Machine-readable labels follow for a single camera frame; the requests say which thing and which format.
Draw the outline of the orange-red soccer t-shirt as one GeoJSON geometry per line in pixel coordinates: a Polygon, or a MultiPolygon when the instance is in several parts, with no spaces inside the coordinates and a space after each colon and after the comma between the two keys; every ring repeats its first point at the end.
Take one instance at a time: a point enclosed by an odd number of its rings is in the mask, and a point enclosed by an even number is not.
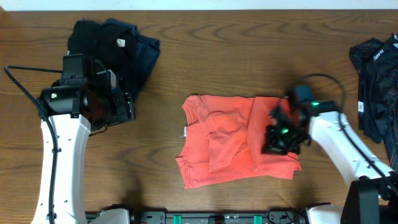
{"type": "Polygon", "coordinates": [[[189,96],[182,105],[185,144],[176,158],[185,188],[258,176],[292,179],[301,169],[296,153],[261,152],[277,106],[290,111],[287,100],[276,97],[189,96]]]}

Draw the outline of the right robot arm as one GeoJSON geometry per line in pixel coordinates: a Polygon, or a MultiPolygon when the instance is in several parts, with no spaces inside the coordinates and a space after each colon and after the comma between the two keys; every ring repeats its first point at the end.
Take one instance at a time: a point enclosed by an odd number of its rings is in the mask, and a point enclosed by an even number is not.
{"type": "Polygon", "coordinates": [[[349,188],[343,206],[308,206],[294,223],[397,223],[397,173],[363,143],[337,103],[316,100],[308,85],[295,86],[270,117],[262,153],[300,154],[302,144],[315,142],[349,188]]]}

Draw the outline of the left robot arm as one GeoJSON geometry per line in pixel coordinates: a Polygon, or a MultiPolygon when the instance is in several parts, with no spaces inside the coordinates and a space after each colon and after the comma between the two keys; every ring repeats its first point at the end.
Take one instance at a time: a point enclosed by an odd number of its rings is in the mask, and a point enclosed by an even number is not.
{"type": "Polygon", "coordinates": [[[63,58],[61,77],[42,90],[44,157],[34,223],[131,223],[127,208],[113,205],[89,216],[83,200],[88,138],[136,117],[132,96],[93,57],[63,58]]]}

